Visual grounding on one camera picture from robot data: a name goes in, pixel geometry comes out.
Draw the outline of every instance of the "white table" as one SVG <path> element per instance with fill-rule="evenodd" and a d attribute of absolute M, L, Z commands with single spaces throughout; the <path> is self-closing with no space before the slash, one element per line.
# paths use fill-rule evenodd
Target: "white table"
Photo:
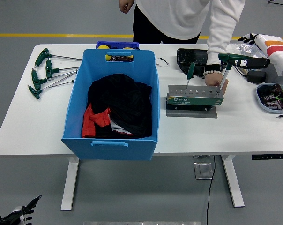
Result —
<path fill-rule="evenodd" d="M 96 45 L 37 45 L 31 54 L 0 129 L 0 156 L 64 156 L 69 167 L 61 210 L 71 210 L 79 159 L 61 142 L 72 85 L 47 89 L 36 99 L 29 92 L 31 70 L 44 48 L 53 55 L 82 58 L 83 51 Z M 155 156 L 222 155 L 234 207 L 244 207 L 232 159 L 237 154 L 283 154 L 283 118 L 264 111 L 255 97 L 257 85 L 247 82 L 232 69 L 229 85 L 217 119 L 167 117 L 168 85 L 186 85 L 186 75 L 177 65 L 178 48 L 206 49 L 206 45 L 140 45 L 156 58 L 169 62 L 157 67 L 160 83 L 160 124 Z M 52 68 L 79 66 L 78 61 L 52 59 Z M 45 60 L 37 67 L 45 78 Z M 205 85 L 198 77 L 189 85 Z"/>

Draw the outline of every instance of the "yellow line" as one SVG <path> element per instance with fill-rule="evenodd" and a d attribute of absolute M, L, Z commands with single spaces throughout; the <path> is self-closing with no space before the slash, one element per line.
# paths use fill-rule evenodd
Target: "yellow line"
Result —
<path fill-rule="evenodd" d="M 133 38 L 131 34 L 21 34 L 0 33 L 0 38 Z M 200 36 L 199 39 L 207 40 L 209 36 Z"/>

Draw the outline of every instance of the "green handle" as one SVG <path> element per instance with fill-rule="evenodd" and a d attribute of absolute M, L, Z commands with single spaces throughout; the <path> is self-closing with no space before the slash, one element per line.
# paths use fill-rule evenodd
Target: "green handle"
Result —
<path fill-rule="evenodd" d="M 36 90 L 40 90 L 43 83 L 47 83 L 47 79 L 39 79 L 36 70 L 32 70 L 31 77 L 33 81 L 33 85 Z"/>
<path fill-rule="evenodd" d="M 42 90 L 34 90 L 32 87 L 30 87 L 28 85 L 28 88 L 30 90 L 30 92 L 33 94 L 34 97 L 36 97 L 37 99 L 39 99 L 39 94 L 42 93 Z"/>
<path fill-rule="evenodd" d="M 52 54 L 49 54 L 49 49 L 45 48 L 38 56 L 37 60 L 35 61 L 35 65 L 39 66 L 44 59 L 46 58 L 52 58 Z"/>
<path fill-rule="evenodd" d="M 190 67 L 189 67 L 188 73 L 187 73 L 187 79 L 188 80 L 190 80 L 191 78 L 194 77 L 194 66 L 195 66 L 195 63 L 190 64 Z"/>
<path fill-rule="evenodd" d="M 47 60 L 46 62 L 46 76 L 47 79 L 51 78 L 53 74 L 58 73 L 59 69 L 52 69 L 52 63 L 51 60 Z"/>
<path fill-rule="evenodd" d="M 219 58 L 220 61 L 228 63 L 226 70 L 230 70 L 232 68 L 232 64 L 229 63 L 230 60 L 234 60 L 234 61 L 235 60 L 246 60 L 246 59 L 249 59 L 251 57 L 245 56 L 245 55 L 221 53 L 221 54 L 218 55 L 218 58 Z"/>

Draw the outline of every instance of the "yellow ball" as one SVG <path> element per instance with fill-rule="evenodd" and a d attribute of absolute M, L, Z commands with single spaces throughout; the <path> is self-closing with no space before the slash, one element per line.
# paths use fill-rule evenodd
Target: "yellow ball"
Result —
<path fill-rule="evenodd" d="M 109 49 L 107 45 L 100 45 L 98 46 L 98 49 Z"/>
<path fill-rule="evenodd" d="M 98 49 L 109 49 L 107 45 L 100 45 Z M 105 55 L 106 61 L 109 61 L 112 57 L 110 55 Z"/>
<path fill-rule="evenodd" d="M 130 47 L 125 47 L 125 48 L 123 48 L 123 49 L 133 49 L 134 50 L 134 48 L 130 48 Z"/>

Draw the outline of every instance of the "hand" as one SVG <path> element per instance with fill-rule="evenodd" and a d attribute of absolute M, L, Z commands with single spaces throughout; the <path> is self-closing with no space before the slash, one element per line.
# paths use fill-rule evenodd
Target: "hand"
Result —
<path fill-rule="evenodd" d="M 222 79 L 223 79 L 223 75 L 219 74 L 219 73 L 213 73 L 213 74 L 206 74 L 205 75 L 205 83 L 206 83 L 207 86 L 217 86 L 217 87 L 219 87 Z M 222 87 L 222 91 L 223 91 L 224 94 L 225 94 L 228 82 L 229 81 L 226 79 L 225 83 Z"/>
<path fill-rule="evenodd" d="M 123 13 L 128 13 L 131 9 L 132 5 L 134 3 L 134 0 L 119 0 L 119 9 Z"/>
<path fill-rule="evenodd" d="M 250 45 L 255 44 L 255 38 L 257 37 L 258 34 L 254 34 L 254 33 L 250 33 L 250 34 L 246 34 L 244 36 L 242 36 L 240 39 L 238 39 L 239 41 L 243 41 L 244 43 L 248 43 Z"/>

